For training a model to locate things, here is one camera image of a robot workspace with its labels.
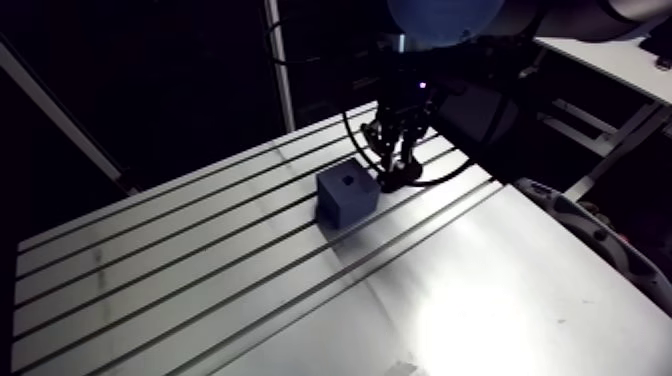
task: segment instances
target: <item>black cable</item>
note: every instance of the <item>black cable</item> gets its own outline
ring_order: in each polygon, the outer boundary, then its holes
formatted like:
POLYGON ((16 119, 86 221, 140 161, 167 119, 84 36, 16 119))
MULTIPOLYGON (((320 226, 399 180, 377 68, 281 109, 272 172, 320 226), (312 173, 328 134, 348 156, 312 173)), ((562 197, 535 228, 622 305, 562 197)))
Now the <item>black cable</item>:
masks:
POLYGON ((485 152, 485 147, 490 143, 492 136, 495 135, 495 131, 497 130, 499 123, 502 121, 502 117, 504 116, 506 107, 509 104, 509 100, 510 97, 505 94, 502 94, 502 96, 499 98, 499 102, 497 103, 495 113, 490 119, 490 124, 488 125, 488 128, 486 129, 485 134, 483 135, 483 138, 480 141, 480 147, 479 150, 476 152, 475 157, 467 159, 467 161, 464 162, 460 167, 456 168, 452 172, 449 172, 448 174, 446 174, 441 178, 429 181, 412 181, 408 182, 406 185, 410 187, 431 187, 433 185, 443 184, 449 180, 454 179, 457 175, 463 173, 469 167, 475 165, 476 162, 483 156, 485 152))
MULTIPOLYGON (((543 20, 544 16, 548 12, 548 6, 541 7, 540 10, 537 12, 537 15, 535 19, 531 22, 531 24, 526 28, 526 30, 521 33, 521 35, 524 36, 524 39, 530 39, 534 37, 534 34, 536 34, 536 30, 539 28, 541 21, 543 20)), ((270 36, 270 34, 278 27, 282 26, 285 22, 291 20, 291 18, 286 18, 283 20, 280 20, 278 22, 275 22, 271 25, 271 27, 266 31, 266 38, 270 36)), ((317 62, 320 61, 321 59, 319 57, 313 57, 313 58, 308 58, 306 60, 300 60, 300 61, 286 61, 286 60, 280 60, 277 59, 275 56, 272 54, 269 54, 269 57, 271 60, 278 65, 283 65, 283 66, 289 66, 289 65, 298 65, 298 64, 306 64, 306 63, 312 63, 312 62, 317 62)), ((405 182, 406 186, 410 187, 430 187, 438 184, 445 183, 449 180, 454 179, 464 171, 466 171, 469 167, 473 166, 476 164, 477 160, 479 160, 485 151, 486 146, 490 143, 490 140, 495 134, 495 131, 498 128, 499 123, 502 120, 502 117, 504 116, 504 113, 506 111, 506 107, 508 106, 510 101, 510 96, 508 93, 503 92, 502 96, 499 99, 499 102, 497 103, 497 108, 495 109, 495 112, 490 120, 490 124, 488 125, 488 128, 485 131, 485 134, 483 135, 483 138, 479 142, 479 149, 476 152, 476 156, 469 158, 466 162, 464 162, 460 167, 457 169, 449 172, 448 174, 444 175, 441 178, 438 179, 433 179, 429 181, 407 181, 405 182)), ((369 165, 371 169, 376 171, 378 174, 383 174, 385 173, 383 170, 381 170, 376 163, 374 163, 371 158, 369 158, 368 155, 364 152, 362 147, 359 145, 357 140, 354 137, 354 134, 352 132, 352 127, 350 126, 350 121, 348 120, 348 115, 345 110, 341 109, 341 116, 343 117, 343 123, 345 125, 345 129, 348 133, 348 137, 350 138, 350 141, 352 142, 353 146, 355 147, 355 150, 361 155, 361 157, 366 161, 366 163, 369 165)))
POLYGON ((384 171, 381 170, 380 167, 378 167, 377 163, 374 163, 371 160, 371 158, 369 158, 369 156, 366 155, 366 153, 364 152, 364 149, 362 149, 362 147, 359 146, 359 143, 357 142, 357 140, 355 140, 355 135, 352 132, 352 128, 350 127, 350 121, 348 120, 348 114, 345 111, 341 110, 341 116, 343 116, 343 123, 345 124, 345 130, 348 132, 348 137, 350 137, 350 141, 355 146, 355 150, 357 150, 359 155, 361 155, 362 158, 364 158, 364 161, 366 161, 366 163, 369 165, 369 167, 371 169, 376 171, 376 173, 378 173, 378 174, 383 174, 384 171))
MULTIPOLYGON (((268 28, 268 30, 266 30, 266 33, 264 33, 264 39, 266 39, 267 41, 270 41, 270 36, 275 31, 275 29, 283 26, 285 23, 287 23, 289 21, 292 21, 294 19, 295 19, 294 17, 287 17, 285 19, 274 22, 273 24, 271 24, 271 26, 268 28)), ((289 60, 289 61, 288 60, 280 60, 277 57, 275 57, 275 55, 273 55, 273 53, 271 53, 271 51, 268 50, 268 45, 266 43, 264 43, 264 50, 266 51, 266 55, 268 56, 268 58, 271 61, 273 61, 273 63, 275 63, 277 65, 282 65, 282 66, 285 66, 285 67, 291 66, 291 65, 301 65, 301 64, 315 63, 315 62, 318 62, 318 61, 322 60, 322 58, 320 58, 319 56, 309 57, 309 58, 306 58, 304 60, 289 60)))

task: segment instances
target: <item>blue cube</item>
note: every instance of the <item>blue cube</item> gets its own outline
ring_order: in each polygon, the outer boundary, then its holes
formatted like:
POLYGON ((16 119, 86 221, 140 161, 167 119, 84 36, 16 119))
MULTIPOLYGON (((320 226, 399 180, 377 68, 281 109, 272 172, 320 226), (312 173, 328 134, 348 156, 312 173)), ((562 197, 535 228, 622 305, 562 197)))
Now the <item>blue cube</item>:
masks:
POLYGON ((349 159, 317 174, 318 221, 335 229, 350 226, 376 210, 379 196, 378 183, 349 159))

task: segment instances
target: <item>metal frame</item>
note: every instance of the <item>metal frame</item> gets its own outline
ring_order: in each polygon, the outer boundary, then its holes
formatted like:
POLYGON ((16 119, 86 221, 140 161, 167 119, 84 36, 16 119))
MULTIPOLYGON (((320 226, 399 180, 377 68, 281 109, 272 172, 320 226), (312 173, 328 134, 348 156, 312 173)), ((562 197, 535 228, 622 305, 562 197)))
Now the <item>metal frame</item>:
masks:
MULTIPOLYGON (((280 21, 280 12, 278 10, 277 0, 265 0, 264 7, 266 8, 266 18, 268 27, 280 21)), ((277 27, 271 33, 271 49, 273 56, 279 60, 285 60, 285 46, 282 40, 282 30, 277 27)), ((292 95, 289 90, 289 75, 287 74, 287 67, 275 65, 275 77, 278 85, 278 92, 280 94, 280 104, 282 107, 283 120, 285 121, 285 131, 287 133, 296 130, 296 123, 294 121, 294 107, 292 106, 292 95)))
MULTIPOLYGON (((546 56, 548 49, 542 47, 534 64, 523 71, 526 76, 539 70, 539 66, 546 56)), ((666 107, 658 101, 643 105, 620 129, 604 122, 592 114, 572 105, 562 99, 557 99, 553 104, 565 110, 567 113, 581 119, 586 124, 602 131, 602 134, 592 139, 566 123, 552 116, 539 113, 537 119, 570 139, 576 141, 604 159, 586 176, 570 187, 565 196, 578 201, 595 185, 604 173, 606 173, 618 160, 634 150, 644 140, 651 136, 672 117, 672 107, 666 107)))
POLYGON ((593 188, 597 179, 604 175, 604 173, 606 173, 618 160, 644 142, 644 140, 651 136, 663 124, 667 123, 671 117, 672 107, 660 106, 655 115, 651 116, 637 131, 627 137, 620 146, 595 166, 588 175, 581 178, 581 180, 569 188, 565 192, 565 196, 572 201, 579 200, 593 188))
POLYGON ((595 129, 602 131, 602 134, 594 139, 590 138, 566 123, 543 113, 538 114, 538 120, 603 158, 607 157, 621 142, 623 142, 623 140, 637 129, 645 119, 649 118, 660 108, 660 104, 658 103, 646 104, 642 106, 623 126, 621 126, 620 129, 617 129, 562 99, 553 101, 553 105, 566 111, 568 114, 581 119, 595 129))
POLYGON ((51 98, 33 76, 19 62, 7 46, 0 42, 0 66, 16 82, 49 119, 84 153, 110 180, 129 196, 138 193, 133 187, 120 183, 122 172, 94 141, 82 132, 73 119, 51 98))

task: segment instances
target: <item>dark background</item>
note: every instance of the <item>dark background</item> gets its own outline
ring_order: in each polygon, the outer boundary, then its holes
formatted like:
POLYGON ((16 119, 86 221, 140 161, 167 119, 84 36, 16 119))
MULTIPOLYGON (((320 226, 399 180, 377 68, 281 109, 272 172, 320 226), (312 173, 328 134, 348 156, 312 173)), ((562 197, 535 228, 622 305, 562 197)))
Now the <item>dark background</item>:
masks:
MULTIPOLYGON (((299 14, 307 3, 283 0, 281 14, 299 14)), ((4 0, 1 6, 4 37, 136 186, 151 188, 284 132, 274 69, 265 54, 260 0, 235 5, 211 0, 4 0)), ((316 1, 308 6, 316 7, 316 1)), ((330 64, 289 68, 299 127, 375 98, 378 76, 369 64, 367 41, 343 45, 343 40, 352 41, 341 38, 347 26, 338 18, 317 17, 303 28, 284 31, 291 58, 335 56, 330 64), (357 58, 339 58, 346 53, 357 58)), ((451 114, 489 114, 498 95, 470 89, 473 97, 467 104, 448 104, 444 121, 437 124, 468 153, 478 142, 465 129, 477 125, 459 124, 451 114)), ((613 124, 623 123, 648 101, 553 54, 526 90, 529 96, 516 98, 518 109, 530 104, 541 109, 562 97, 613 124)), ((7 248, 0 273, 11 306, 18 241, 125 195, 3 71, 0 103, 2 241, 7 248)), ((672 171, 665 163, 671 160, 671 143, 663 134, 654 135, 587 197, 649 254, 672 248, 672 187, 666 183, 672 171), (641 168, 652 164, 659 171, 653 176, 646 173, 649 168, 641 168)), ((525 176, 562 191, 598 161, 573 141, 518 114, 481 163, 503 183, 525 176)), ((4 322, 11 322, 11 309, 3 314, 4 322)), ((3 338, 10 338, 10 327, 3 330, 3 338)))

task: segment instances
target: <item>metal pole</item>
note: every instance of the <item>metal pole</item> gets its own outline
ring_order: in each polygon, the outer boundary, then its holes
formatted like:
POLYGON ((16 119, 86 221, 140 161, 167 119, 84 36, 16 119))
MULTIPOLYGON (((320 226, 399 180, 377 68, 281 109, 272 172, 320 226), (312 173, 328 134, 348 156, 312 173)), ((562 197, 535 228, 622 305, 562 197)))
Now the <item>metal pole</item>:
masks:
POLYGON ((63 112, 44 89, 35 82, 35 79, 26 71, 24 66, 16 59, 12 52, 0 42, 0 66, 16 82, 17 85, 35 102, 35 104, 51 119, 56 126, 65 133, 98 168, 115 184, 119 185, 128 195, 137 193, 135 188, 124 187, 120 183, 121 171, 110 161, 105 154, 96 146, 63 112))
MULTIPOLYGON (((264 6, 266 8, 266 18, 269 27, 280 21, 277 0, 265 0, 264 6)), ((280 29, 280 27, 277 27, 274 32, 271 33, 271 48, 275 58, 285 60, 285 47, 282 42, 282 31, 280 29)), ((294 108, 292 107, 292 95, 289 91, 287 67, 278 64, 274 65, 278 91, 280 92, 282 115, 285 121, 285 130, 287 133, 291 133, 296 130, 296 124, 294 123, 294 108)))

